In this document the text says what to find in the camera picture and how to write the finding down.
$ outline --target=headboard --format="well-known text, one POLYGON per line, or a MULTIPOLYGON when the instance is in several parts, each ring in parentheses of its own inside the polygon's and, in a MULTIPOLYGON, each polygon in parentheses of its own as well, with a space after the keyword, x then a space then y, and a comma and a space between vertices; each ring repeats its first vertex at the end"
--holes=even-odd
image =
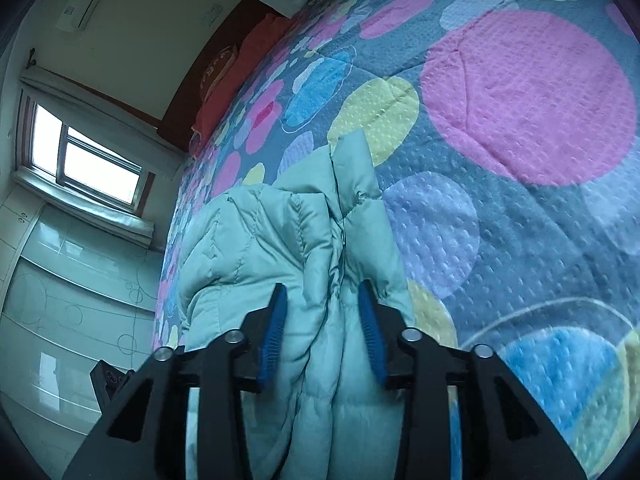
POLYGON ((216 29, 191 68, 184 76, 174 98, 158 126, 158 135, 184 152, 189 149, 191 126, 200 109, 200 78, 213 57, 222 48, 236 44, 238 48, 249 32, 270 12, 271 7, 258 0, 241 0, 216 29))

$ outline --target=metal screw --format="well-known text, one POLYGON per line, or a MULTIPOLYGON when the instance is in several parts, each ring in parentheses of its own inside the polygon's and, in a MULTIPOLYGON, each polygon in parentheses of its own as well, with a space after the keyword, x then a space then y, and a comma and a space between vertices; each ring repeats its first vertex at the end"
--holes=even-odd
POLYGON ((488 359, 489 357, 493 357, 494 349, 489 345, 476 345, 474 346, 474 352, 478 357, 482 359, 488 359))
POLYGON ((170 346, 161 346, 154 352, 154 359, 156 361, 168 361, 174 355, 174 349, 170 346))
POLYGON ((225 334, 225 341, 227 343, 239 343, 244 339, 244 334, 239 330, 230 330, 225 334))
POLYGON ((402 330, 402 337, 407 341, 420 341, 420 339, 422 339, 422 332, 417 328, 405 328, 402 330))

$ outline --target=bed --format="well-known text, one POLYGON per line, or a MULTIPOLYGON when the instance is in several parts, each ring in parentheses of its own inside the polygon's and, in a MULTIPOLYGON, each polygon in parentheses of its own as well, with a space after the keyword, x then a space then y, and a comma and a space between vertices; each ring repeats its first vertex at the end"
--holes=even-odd
POLYGON ((362 129, 418 326, 492 345, 589 476, 640 415, 640 46, 611 0, 313 0, 187 167, 190 219, 362 129))

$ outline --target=black device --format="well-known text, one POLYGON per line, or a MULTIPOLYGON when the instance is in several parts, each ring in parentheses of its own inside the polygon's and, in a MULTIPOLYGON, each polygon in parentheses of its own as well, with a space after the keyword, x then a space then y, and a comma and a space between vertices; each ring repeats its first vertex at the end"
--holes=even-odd
MULTIPOLYGON (((492 348, 441 346, 379 304, 368 281, 358 292, 372 371, 382 387, 405 390, 395 480, 449 480, 448 386, 456 386, 463 480, 586 480, 544 411, 492 348)), ((92 381, 102 417, 63 480, 182 480, 188 391, 200 387, 198 478, 250 480, 240 391, 259 393, 276 367, 286 316, 278 284, 268 307, 205 349, 162 347, 140 371, 100 362, 92 381)), ((622 480, 638 460, 638 428, 606 480, 622 480)))

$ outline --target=wooden trim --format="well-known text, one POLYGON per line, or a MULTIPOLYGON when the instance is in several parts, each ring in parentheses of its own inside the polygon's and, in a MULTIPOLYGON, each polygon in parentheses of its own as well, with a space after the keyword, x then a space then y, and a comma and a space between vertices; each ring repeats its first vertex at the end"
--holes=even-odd
POLYGON ((198 54, 180 83, 158 127, 160 137, 184 152, 189 151, 191 126, 202 106, 200 101, 202 73, 214 56, 226 46, 234 44, 240 49, 244 38, 267 13, 278 15, 271 7, 258 0, 241 0, 229 13, 198 54))
POLYGON ((108 96, 107 94, 103 94, 100 91, 97 91, 94 88, 91 88, 90 86, 87 85, 83 85, 82 83, 79 83, 78 81, 74 81, 71 78, 68 78, 66 76, 63 76, 62 74, 58 74, 55 72, 52 72, 51 70, 49 70, 49 72, 51 72, 52 74, 56 74, 58 77, 61 77, 62 79, 65 79, 67 81, 69 81, 70 83, 73 83, 76 86, 79 86, 80 88, 86 90, 87 92, 101 98, 104 99, 105 101, 110 102, 113 105, 116 105, 119 108, 122 108, 124 111, 130 113, 131 115, 133 115, 134 117, 139 118, 142 121, 145 121, 146 124, 150 124, 151 126, 153 126, 154 128, 159 128, 160 124, 161 124, 161 120, 160 119, 156 119, 155 117, 144 113, 142 110, 138 110, 137 108, 134 108, 131 105, 128 105, 126 103, 123 103, 122 101, 118 101, 117 99, 114 99, 111 96, 108 96))
POLYGON ((143 211, 145 210, 146 199, 149 198, 149 193, 151 193, 151 186, 154 183, 154 179, 156 178, 155 173, 147 173, 146 174, 146 182, 145 187, 142 188, 142 194, 140 195, 140 200, 138 201, 138 206, 136 207, 133 214, 135 216, 142 216, 143 211))

